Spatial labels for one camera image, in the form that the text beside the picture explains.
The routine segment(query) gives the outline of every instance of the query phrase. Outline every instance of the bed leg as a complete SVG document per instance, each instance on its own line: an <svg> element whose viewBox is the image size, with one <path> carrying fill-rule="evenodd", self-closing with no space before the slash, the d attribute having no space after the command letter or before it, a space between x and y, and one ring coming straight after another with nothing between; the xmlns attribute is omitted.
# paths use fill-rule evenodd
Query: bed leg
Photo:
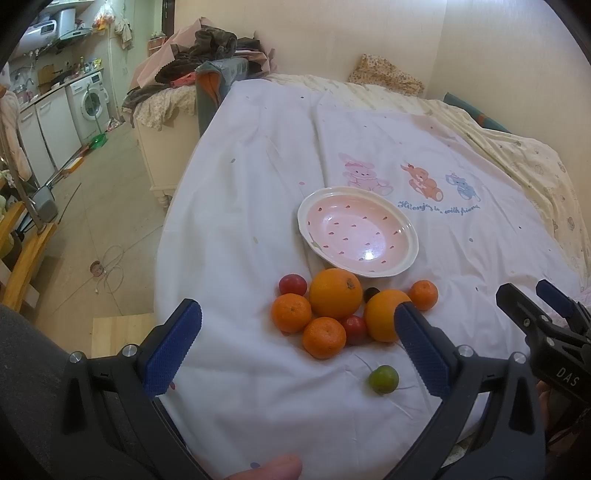
<svg viewBox="0 0 591 480"><path fill-rule="evenodd" d="M170 205L170 197L168 195L164 194L164 192L162 190L154 190L153 193L156 196L156 198L158 199L160 206L162 208L168 208L168 206Z"/></svg>

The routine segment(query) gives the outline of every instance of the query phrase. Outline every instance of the white cable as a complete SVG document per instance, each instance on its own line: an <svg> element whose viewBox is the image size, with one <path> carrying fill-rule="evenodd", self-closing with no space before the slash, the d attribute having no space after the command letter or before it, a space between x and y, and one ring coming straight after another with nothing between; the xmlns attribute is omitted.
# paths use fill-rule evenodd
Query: white cable
<svg viewBox="0 0 591 480"><path fill-rule="evenodd" d="M107 257L107 254L114 247L119 247L121 249L121 253L118 254L109 263L105 264L105 259ZM96 282L96 288L95 288L95 293L96 294L98 294L98 292L99 292L99 283L100 283L101 280L103 280L103 285L105 286L105 291L107 293L115 293L117 290L119 290L119 287L123 283L123 278L124 278L123 268L121 268L119 266L119 262L121 262L121 259L123 258L123 254L124 254L124 251L123 251L123 247L121 245L111 245L107 249L107 251L103 255L103 260L100 262L101 266L103 267L103 273L101 274L101 276L99 277L98 281ZM121 270L121 280L120 280L119 284L115 288L113 288L111 290L111 286L109 285L108 278L109 278L109 275L111 274L111 272L113 270L115 270L116 268L118 268L119 270Z"/></svg>

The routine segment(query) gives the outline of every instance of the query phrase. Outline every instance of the cartoon squirrel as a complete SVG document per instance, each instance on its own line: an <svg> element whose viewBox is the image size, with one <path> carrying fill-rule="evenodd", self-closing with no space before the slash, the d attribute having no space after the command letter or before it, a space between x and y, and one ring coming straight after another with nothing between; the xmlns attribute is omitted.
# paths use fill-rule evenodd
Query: cartoon squirrel
<svg viewBox="0 0 591 480"><path fill-rule="evenodd" d="M400 168L410 173L412 179L408 181L408 184L413 190L422 193L425 195L425 198L433 199L436 202L443 200L443 192L437 188L437 182L429 178L427 170L415 167L410 163L407 167L400 165Z"/></svg>
<svg viewBox="0 0 591 480"><path fill-rule="evenodd" d="M349 187L358 187L382 196L389 195L394 190L388 180L377 178L376 172L372 170L373 164L357 161L345 153L339 153L339 158L345 162L347 171L343 175L349 180Z"/></svg>
<svg viewBox="0 0 591 480"><path fill-rule="evenodd" d="M457 192L464 200L471 200L472 197L476 197L480 202L480 197L476 194L474 187L468 185L466 179L458 177L454 172L451 175L445 175L445 179L449 185L457 186Z"/></svg>

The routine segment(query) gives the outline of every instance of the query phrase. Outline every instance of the blue gripper pad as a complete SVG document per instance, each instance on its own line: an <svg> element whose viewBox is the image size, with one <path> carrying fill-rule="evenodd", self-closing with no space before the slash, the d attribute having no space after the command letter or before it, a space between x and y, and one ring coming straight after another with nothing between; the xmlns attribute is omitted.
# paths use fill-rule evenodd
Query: blue gripper pad
<svg viewBox="0 0 591 480"><path fill-rule="evenodd" d="M457 371L454 344L410 302L396 308L394 328L429 393L445 400Z"/></svg>
<svg viewBox="0 0 591 480"><path fill-rule="evenodd" d="M184 299L165 324L155 327L142 342L138 374L149 398L168 390L201 330L199 304Z"/></svg>
<svg viewBox="0 0 591 480"><path fill-rule="evenodd" d="M559 289L548 280L540 280L535 286L535 293L544 300L562 318L568 318L574 313L574 304Z"/></svg>

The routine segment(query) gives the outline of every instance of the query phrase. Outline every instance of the pink plate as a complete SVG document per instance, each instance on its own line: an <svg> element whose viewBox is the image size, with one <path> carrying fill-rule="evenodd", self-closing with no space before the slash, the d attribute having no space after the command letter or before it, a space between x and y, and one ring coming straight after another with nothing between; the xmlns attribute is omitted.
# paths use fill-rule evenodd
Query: pink plate
<svg viewBox="0 0 591 480"><path fill-rule="evenodd" d="M304 199L300 232L314 252L362 277L392 277L410 267L418 237L392 203L354 187L329 187Z"/></svg>

